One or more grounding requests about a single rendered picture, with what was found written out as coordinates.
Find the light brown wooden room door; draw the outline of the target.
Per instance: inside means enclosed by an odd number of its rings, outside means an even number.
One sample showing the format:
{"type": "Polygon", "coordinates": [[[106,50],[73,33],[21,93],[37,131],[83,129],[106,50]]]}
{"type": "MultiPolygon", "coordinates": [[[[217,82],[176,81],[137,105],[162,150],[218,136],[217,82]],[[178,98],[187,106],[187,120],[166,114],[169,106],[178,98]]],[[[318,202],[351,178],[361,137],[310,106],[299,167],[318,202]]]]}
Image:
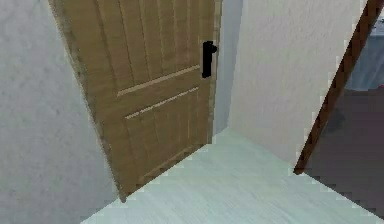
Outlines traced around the light brown wooden room door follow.
{"type": "Polygon", "coordinates": [[[120,200],[211,143],[222,2],[48,0],[120,200]]]}

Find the dark brown door frame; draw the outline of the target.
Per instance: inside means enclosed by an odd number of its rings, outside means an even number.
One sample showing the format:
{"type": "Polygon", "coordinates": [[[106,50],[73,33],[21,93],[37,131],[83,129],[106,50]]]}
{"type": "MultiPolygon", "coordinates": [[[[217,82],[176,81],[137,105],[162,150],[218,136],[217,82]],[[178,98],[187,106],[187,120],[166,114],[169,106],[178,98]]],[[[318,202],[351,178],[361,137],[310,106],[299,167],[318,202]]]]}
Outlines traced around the dark brown door frame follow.
{"type": "Polygon", "coordinates": [[[382,9],[384,0],[367,0],[364,9],[360,15],[358,23],[354,28],[353,35],[348,42],[345,53],[337,68],[335,76],[328,88],[327,94],[321,104],[319,113],[314,120],[311,131],[308,134],[304,147],[297,159],[293,173],[300,175],[314,152],[316,144],[323,132],[329,116],[335,107],[335,104],[343,91],[353,68],[366,44],[368,36],[372,31],[382,9]]]}

